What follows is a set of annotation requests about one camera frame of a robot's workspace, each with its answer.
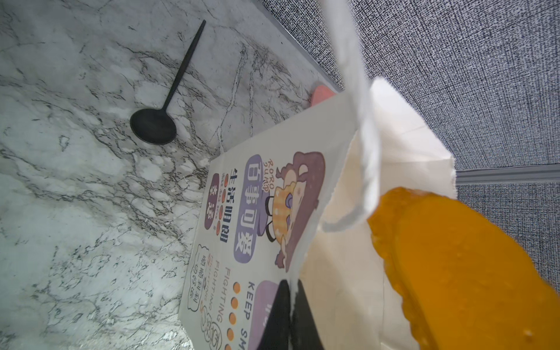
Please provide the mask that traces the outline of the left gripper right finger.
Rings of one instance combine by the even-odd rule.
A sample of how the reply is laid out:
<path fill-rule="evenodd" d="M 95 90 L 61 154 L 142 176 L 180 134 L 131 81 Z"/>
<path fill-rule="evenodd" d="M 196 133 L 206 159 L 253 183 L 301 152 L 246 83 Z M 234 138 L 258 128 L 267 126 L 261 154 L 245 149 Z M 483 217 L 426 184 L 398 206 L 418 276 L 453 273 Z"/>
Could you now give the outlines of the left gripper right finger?
<path fill-rule="evenodd" d="M 302 282 L 298 281 L 291 316 L 291 344 L 294 350 L 324 350 Z"/>

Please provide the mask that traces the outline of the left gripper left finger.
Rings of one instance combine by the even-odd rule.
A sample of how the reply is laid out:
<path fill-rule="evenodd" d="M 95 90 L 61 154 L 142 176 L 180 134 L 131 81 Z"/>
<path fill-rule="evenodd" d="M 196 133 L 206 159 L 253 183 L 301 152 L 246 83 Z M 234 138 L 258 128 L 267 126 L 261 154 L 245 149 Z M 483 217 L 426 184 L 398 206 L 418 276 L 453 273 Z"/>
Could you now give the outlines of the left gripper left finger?
<path fill-rule="evenodd" d="M 258 350 L 288 350 L 290 348 L 290 286 L 282 280 L 274 299 Z"/>

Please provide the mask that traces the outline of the white printed paper bag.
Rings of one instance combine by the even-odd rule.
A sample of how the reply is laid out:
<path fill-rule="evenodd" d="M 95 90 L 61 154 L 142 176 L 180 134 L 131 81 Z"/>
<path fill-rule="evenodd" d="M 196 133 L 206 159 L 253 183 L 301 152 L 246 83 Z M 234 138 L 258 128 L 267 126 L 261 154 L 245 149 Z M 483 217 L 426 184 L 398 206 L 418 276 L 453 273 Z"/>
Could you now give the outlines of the white printed paper bag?
<path fill-rule="evenodd" d="M 195 349 L 258 349 L 282 280 L 325 349 L 419 348 L 366 217 L 395 188 L 455 198 L 454 158 L 366 77 L 348 4 L 321 6 L 345 90 L 211 162 L 179 307 Z"/>

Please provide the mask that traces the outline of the long yellow baguette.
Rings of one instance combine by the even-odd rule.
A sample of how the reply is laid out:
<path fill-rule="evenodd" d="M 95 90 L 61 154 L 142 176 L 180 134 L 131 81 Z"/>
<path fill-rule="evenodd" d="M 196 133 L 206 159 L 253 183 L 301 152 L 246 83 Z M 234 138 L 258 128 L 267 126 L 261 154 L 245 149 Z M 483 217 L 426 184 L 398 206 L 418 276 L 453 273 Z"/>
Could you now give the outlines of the long yellow baguette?
<path fill-rule="evenodd" d="M 382 195 L 371 240 L 421 349 L 558 349 L 559 295 L 525 250 L 461 202 Z"/>

